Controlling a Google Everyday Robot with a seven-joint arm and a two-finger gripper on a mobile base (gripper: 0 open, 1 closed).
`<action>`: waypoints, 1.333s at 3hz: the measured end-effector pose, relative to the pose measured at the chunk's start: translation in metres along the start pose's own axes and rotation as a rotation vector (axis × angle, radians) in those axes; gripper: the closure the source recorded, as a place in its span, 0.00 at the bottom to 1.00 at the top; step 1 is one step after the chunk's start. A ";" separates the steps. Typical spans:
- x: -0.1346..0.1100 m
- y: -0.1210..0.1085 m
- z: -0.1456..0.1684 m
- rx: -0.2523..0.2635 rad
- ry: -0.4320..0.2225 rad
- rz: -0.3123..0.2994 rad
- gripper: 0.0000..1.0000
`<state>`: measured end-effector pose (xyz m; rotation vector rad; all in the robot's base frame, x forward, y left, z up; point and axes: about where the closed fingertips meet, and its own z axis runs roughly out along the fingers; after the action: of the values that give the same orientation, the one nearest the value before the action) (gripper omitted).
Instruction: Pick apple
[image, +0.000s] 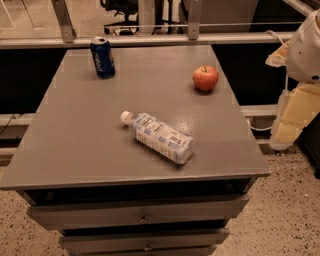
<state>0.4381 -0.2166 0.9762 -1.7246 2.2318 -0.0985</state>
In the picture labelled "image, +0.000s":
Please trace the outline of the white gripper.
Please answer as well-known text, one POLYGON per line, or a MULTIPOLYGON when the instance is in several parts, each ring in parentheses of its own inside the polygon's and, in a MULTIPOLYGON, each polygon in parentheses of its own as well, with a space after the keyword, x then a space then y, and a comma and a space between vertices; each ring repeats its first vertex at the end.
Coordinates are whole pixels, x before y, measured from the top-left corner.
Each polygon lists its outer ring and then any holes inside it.
POLYGON ((284 90, 278 101, 269 145, 274 150, 285 150, 320 113, 320 29, 317 21, 305 21, 290 43, 283 43, 267 57, 265 64, 276 68, 286 66, 290 78, 305 82, 292 91, 284 90))

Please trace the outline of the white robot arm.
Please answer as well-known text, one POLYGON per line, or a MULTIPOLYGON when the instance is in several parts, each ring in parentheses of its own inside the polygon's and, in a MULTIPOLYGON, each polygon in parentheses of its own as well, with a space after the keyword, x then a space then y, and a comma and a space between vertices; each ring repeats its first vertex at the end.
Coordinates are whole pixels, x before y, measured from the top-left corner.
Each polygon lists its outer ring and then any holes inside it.
POLYGON ((310 13, 265 64, 286 68, 269 141, 272 149, 285 150, 320 113, 320 10, 310 13))

